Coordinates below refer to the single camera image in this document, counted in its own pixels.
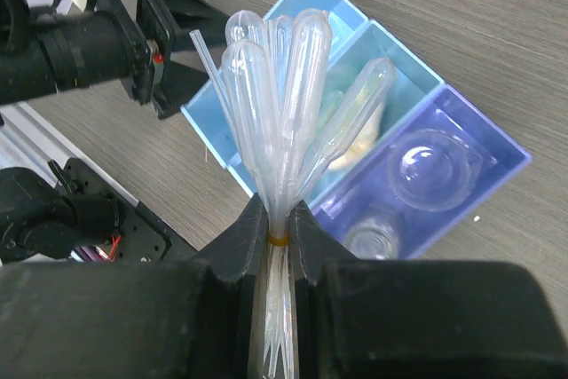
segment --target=clear plastic cup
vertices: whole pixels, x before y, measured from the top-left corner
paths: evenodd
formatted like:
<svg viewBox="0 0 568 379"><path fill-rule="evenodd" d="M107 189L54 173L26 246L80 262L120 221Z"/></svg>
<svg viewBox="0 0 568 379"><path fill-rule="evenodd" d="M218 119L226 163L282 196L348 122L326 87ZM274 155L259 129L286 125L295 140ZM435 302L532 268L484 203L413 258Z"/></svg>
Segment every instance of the clear plastic cup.
<svg viewBox="0 0 568 379"><path fill-rule="evenodd" d="M353 225L343 245L359 259L397 259L400 235L396 217L379 212Z"/></svg>
<svg viewBox="0 0 568 379"><path fill-rule="evenodd" d="M455 135L418 130L392 148L389 182L396 195L416 209L448 210L468 198L482 162L481 155Z"/></svg>

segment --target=light blue container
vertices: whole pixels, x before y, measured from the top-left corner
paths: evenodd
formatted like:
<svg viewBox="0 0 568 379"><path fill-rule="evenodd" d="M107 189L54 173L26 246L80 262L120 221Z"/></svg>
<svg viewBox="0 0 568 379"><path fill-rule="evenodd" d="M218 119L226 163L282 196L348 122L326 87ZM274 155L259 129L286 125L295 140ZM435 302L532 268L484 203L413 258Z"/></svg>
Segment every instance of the light blue container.
<svg viewBox="0 0 568 379"><path fill-rule="evenodd" d="M368 251L384 249L385 242L397 247L398 257L417 257L530 160L443 85L312 210L347 246L359 239L368 257L382 258Z"/></svg>
<svg viewBox="0 0 568 379"><path fill-rule="evenodd" d="M279 0L264 17L295 17L306 8L329 11L334 30L324 97L346 91L371 59L386 56L397 69L374 147L351 170L328 170L306 201L339 241L345 242L357 224L366 228L379 224L396 237L379 241L375 235L371 243L362 239L359 252L378 247L389 252L385 257L418 256L517 173L530 161L530 155L348 0ZM237 153L211 83L205 84L182 112L217 161L252 195L255 183ZM404 163L404 173L389 175L385 156L399 138L403 139L398 151L414 157L410 155ZM411 146L416 142L435 149L416 150ZM400 170L400 162L393 164L392 170ZM391 185L392 177L403 177L397 191ZM432 179L414 179L420 177ZM444 181L442 189L436 179Z"/></svg>

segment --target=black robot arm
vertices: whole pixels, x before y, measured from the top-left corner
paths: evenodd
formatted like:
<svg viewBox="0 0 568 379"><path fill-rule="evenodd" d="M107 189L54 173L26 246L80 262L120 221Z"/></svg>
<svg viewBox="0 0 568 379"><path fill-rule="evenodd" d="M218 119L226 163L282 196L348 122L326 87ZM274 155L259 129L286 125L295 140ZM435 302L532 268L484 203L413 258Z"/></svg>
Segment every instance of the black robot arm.
<svg viewBox="0 0 568 379"><path fill-rule="evenodd" d="M175 114L207 81L170 59L194 49L199 28L209 45L224 42L226 16L202 0L138 0L132 20L121 0L88 0L82 13L0 0L0 105L120 79L160 118Z"/></svg>

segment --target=gray tabletop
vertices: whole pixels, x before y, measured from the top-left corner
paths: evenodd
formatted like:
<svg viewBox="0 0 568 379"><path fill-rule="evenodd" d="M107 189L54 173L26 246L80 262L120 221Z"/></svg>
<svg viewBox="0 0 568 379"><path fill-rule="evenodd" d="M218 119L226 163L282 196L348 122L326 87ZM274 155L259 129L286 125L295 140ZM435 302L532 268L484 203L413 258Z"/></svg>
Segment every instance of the gray tabletop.
<svg viewBox="0 0 568 379"><path fill-rule="evenodd" d="M206 1L231 13L276 0ZM568 332L568 0L352 1L534 156L426 257L525 265ZM158 122L118 84L34 107L197 248L247 201L181 115Z"/></svg>

